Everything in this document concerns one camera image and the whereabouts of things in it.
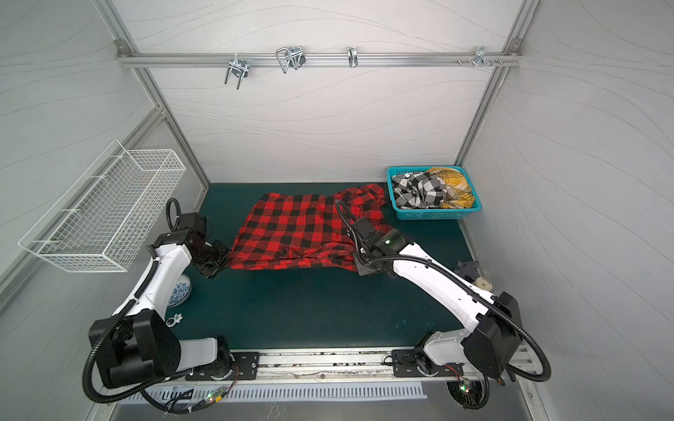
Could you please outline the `red black plaid shirt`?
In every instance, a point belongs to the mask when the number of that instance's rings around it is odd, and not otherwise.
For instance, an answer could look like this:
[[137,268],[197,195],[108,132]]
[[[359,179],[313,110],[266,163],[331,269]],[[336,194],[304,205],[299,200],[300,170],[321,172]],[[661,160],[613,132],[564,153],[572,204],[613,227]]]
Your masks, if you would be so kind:
[[386,233],[384,188],[379,184],[345,189],[332,196],[268,193],[247,216],[228,254],[234,270],[343,268],[356,271],[355,245],[340,218],[341,200],[359,219]]

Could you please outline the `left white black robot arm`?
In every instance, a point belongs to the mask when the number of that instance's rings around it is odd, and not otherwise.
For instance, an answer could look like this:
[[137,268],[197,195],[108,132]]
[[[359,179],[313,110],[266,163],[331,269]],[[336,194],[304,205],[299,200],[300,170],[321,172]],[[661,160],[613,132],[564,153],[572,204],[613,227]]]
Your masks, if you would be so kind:
[[165,320],[170,297],[189,266],[206,278],[226,266],[228,248],[207,238],[197,212],[179,214],[168,233],[149,245],[151,257],[133,292],[108,319],[89,330],[91,352],[82,389],[94,403],[113,403],[174,378],[228,375],[234,366],[226,339],[179,340]]

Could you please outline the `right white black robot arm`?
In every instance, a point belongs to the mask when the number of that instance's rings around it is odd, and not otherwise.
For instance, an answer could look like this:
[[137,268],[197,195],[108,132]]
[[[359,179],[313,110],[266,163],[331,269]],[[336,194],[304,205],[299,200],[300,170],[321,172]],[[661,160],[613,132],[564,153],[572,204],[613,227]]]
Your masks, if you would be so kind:
[[428,333],[415,347],[412,357],[423,375],[433,375],[446,364],[466,362],[491,379],[505,372],[532,382],[551,379],[549,359],[522,326],[513,296],[495,296],[466,281],[398,230],[382,233],[365,218],[342,222],[356,246],[358,269],[404,278],[460,322],[460,329]]

